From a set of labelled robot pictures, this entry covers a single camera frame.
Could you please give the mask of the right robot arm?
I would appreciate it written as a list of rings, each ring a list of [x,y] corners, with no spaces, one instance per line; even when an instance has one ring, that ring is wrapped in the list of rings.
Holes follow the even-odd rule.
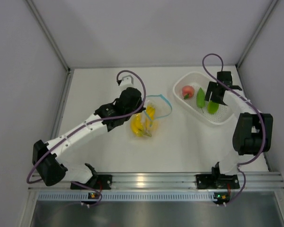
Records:
[[[230,108],[237,119],[232,136],[232,150],[223,155],[211,176],[212,184],[222,188],[235,175],[238,167],[248,165],[271,147],[273,116],[260,112],[243,94],[242,88],[233,85],[230,71],[217,72],[215,82],[209,82],[205,100]]]

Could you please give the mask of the yellow fake lemon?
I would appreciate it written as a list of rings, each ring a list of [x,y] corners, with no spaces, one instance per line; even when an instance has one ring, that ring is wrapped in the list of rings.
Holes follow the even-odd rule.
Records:
[[[157,131],[159,125],[160,125],[160,121],[159,121],[159,120],[153,120],[153,121],[150,123],[150,127],[149,127],[150,132],[155,132],[155,131]]]

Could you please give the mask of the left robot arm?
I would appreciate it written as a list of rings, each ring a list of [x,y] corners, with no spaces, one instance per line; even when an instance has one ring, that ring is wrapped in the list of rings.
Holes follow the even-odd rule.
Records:
[[[97,185],[98,173],[88,163],[72,164],[63,160],[95,137],[110,132],[128,121],[135,113],[145,108],[141,92],[128,87],[113,102],[100,106],[85,122],[58,138],[33,146],[34,168],[46,186],[53,186],[62,180],[70,181],[71,188],[92,189]]]

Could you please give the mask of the clear zip top bag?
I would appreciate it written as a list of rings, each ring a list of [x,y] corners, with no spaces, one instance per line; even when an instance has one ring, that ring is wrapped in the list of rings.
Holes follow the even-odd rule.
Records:
[[[154,138],[173,110],[170,101],[162,94],[146,96],[144,107],[145,110],[129,119],[126,133],[130,140]]]

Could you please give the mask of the green fake vegetable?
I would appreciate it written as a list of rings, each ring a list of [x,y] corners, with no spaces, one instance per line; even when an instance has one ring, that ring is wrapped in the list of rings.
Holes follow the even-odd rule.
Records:
[[[215,114],[218,111],[218,109],[219,109],[219,104],[210,100],[207,106],[208,113]]]
[[[197,92],[196,105],[198,108],[201,109],[202,112],[204,112],[203,108],[205,107],[205,92],[203,91],[201,87],[199,88]]]

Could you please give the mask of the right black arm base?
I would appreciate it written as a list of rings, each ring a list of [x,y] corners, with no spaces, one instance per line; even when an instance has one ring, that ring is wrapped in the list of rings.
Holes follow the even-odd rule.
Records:
[[[197,189],[239,189],[240,184],[237,175],[199,174],[196,175]]]

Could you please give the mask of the red fake peach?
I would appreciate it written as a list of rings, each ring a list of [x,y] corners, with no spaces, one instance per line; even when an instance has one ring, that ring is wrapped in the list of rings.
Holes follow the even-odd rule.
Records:
[[[184,100],[192,98],[194,94],[195,94],[195,89],[192,86],[182,87],[182,96]]]

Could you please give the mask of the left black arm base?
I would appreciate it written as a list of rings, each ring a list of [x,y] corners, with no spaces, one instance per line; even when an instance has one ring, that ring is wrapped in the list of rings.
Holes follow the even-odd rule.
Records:
[[[93,176],[87,183],[72,182],[70,189],[83,190],[92,188],[95,190],[111,190],[112,180],[112,175],[99,174],[98,176]]]

